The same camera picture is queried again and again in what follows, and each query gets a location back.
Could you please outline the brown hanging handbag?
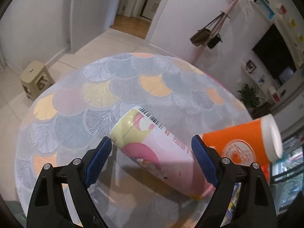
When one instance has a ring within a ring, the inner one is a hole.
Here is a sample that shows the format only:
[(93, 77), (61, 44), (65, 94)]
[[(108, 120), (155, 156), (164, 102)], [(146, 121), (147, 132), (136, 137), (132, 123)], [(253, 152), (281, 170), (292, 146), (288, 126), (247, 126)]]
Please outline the brown hanging handbag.
[(205, 27), (203, 27), (202, 29), (198, 30), (197, 33), (190, 38), (191, 43), (194, 46), (197, 46), (197, 47), (204, 45), (205, 42), (207, 41), (208, 37), (211, 34), (211, 31), (209, 29), (210, 26), (212, 26), (219, 19), (221, 19), (224, 16), (224, 14), (225, 14), (224, 12), (221, 12), (220, 15), (218, 15), (215, 19), (213, 19)]

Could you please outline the black wall television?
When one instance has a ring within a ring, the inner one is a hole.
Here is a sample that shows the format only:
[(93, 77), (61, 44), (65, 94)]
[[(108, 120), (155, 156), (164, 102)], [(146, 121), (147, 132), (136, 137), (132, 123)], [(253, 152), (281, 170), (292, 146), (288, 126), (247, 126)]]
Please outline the black wall television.
[(279, 86), (295, 74), (295, 62), (275, 24), (270, 26), (252, 50)]

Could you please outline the pink cylindrical canister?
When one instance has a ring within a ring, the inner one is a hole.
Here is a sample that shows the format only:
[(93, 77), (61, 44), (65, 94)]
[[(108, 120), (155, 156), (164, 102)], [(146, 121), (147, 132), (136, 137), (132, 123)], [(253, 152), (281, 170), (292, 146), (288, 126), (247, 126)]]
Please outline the pink cylindrical canister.
[(131, 108), (115, 124), (110, 139), (141, 168), (178, 192), (201, 200), (214, 192), (192, 150), (148, 110)]

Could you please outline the white wall shelf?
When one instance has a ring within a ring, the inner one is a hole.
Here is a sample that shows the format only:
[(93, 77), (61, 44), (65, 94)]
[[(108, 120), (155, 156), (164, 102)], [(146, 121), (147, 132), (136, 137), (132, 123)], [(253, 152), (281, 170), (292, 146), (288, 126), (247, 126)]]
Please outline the white wall shelf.
[(245, 70), (246, 62), (241, 61), (241, 77), (237, 82), (241, 87), (244, 84), (248, 84), (249, 86), (256, 86), (259, 90), (259, 96), (264, 99), (264, 102), (268, 102), (270, 104), (280, 104), (282, 103), (282, 96), (279, 89), (278, 84), (272, 78), (268, 72), (258, 69), (258, 67), (254, 70), (252, 74), (249, 74)]

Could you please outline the pastel scallop tablecloth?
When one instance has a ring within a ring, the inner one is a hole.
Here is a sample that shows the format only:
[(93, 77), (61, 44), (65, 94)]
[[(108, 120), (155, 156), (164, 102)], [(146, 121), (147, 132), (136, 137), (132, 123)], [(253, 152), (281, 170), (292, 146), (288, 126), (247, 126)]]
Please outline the pastel scallop tablecloth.
[[(193, 135), (251, 119), (237, 98), (186, 61), (135, 52), (102, 58), (47, 89), (23, 119), (15, 161), (22, 209), (45, 164), (83, 157), (137, 105), (185, 145)], [(89, 194), (109, 227), (194, 227), (208, 204), (180, 194), (117, 148)]]

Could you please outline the beige plastic stool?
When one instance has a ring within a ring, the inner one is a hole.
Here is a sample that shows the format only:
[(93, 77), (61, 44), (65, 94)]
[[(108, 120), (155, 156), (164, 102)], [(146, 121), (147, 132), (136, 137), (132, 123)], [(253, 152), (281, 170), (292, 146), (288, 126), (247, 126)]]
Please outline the beige plastic stool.
[(21, 73), (20, 81), (27, 98), (32, 101), (55, 84), (45, 64), (40, 61), (32, 61)]

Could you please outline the pink coat rack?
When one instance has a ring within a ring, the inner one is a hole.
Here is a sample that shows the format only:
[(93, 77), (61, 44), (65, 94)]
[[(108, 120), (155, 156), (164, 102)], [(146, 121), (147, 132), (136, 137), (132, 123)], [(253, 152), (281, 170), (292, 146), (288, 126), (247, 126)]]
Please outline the pink coat rack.
[(239, 0), (231, 0), (228, 7), (223, 11), (225, 13), (224, 16), (221, 19), (219, 19), (216, 23), (214, 23), (212, 26), (210, 26), (209, 28), (211, 31), (210, 36), (208, 37), (204, 45), (199, 47), (196, 46), (196, 50), (193, 52), (192, 58), (190, 59), (190, 63), (195, 63), (200, 58), (205, 48), (208, 47), (207, 43), (211, 40), (211, 38), (213, 38), (217, 33), (221, 31), (221, 28), (223, 27), (225, 20), (229, 18), (230, 12), (233, 10), (233, 8), (235, 7), (238, 1)]

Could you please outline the black framed butterfly picture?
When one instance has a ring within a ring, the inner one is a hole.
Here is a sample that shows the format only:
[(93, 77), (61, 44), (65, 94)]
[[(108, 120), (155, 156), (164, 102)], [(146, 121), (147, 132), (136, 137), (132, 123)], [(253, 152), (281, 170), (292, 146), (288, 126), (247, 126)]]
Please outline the black framed butterfly picture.
[(245, 70), (246, 70), (246, 72), (248, 72), (249, 74), (252, 74), (256, 68), (257, 68), (257, 67), (255, 66), (255, 64), (254, 64), (251, 60), (248, 60), (248, 61), (246, 62)]

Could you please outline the orange white paper cup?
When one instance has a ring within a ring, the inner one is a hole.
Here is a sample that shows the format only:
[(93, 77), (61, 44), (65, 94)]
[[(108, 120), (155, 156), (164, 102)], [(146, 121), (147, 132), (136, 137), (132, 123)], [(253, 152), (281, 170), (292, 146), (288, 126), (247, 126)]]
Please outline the orange white paper cup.
[(205, 133), (201, 139), (223, 158), (235, 164), (250, 166), (258, 163), (270, 182), (270, 164), (283, 156), (282, 138), (272, 114), (248, 123)]

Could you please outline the black hanging small bag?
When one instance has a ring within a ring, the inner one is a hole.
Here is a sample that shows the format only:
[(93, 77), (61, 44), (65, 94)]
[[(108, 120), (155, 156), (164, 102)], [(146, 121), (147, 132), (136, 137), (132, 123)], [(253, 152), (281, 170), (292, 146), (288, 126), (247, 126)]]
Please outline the black hanging small bag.
[(221, 36), (217, 33), (211, 40), (207, 43), (210, 49), (213, 49), (219, 42), (222, 42)]

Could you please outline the green potted plant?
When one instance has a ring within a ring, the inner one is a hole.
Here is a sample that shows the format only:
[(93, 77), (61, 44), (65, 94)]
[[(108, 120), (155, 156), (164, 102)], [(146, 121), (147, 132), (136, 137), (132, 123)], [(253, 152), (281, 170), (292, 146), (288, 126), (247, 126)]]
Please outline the green potted plant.
[(237, 92), (239, 93), (240, 101), (250, 112), (260, 107), (264, 101), (264, 99), (259, 96), (259, 90), (256, 86), (244, 84)]

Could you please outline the white interior door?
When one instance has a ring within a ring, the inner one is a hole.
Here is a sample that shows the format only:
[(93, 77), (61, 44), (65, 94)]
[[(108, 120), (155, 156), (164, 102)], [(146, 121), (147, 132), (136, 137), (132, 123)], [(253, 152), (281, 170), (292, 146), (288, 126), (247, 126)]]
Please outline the white interior door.
[(112, 25), (120, 0), (71, 0), (71, 53), (79, 51)]

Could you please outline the blue red snack package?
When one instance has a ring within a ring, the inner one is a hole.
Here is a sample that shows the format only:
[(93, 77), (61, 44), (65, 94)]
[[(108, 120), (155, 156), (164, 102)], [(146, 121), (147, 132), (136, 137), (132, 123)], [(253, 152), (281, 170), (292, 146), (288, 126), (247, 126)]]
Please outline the blue red snack package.
[(235, 212), (235, 208), (237, 206), (240, 190), (241, 190), (241, 183), (235, 183), (232, 196), (230, 199), (230, 203), (228, 205), (228, 209), (224, 216), (223, 222), (221, 223), (221, 226), (227, 225), (231, 222), (233, 214)]

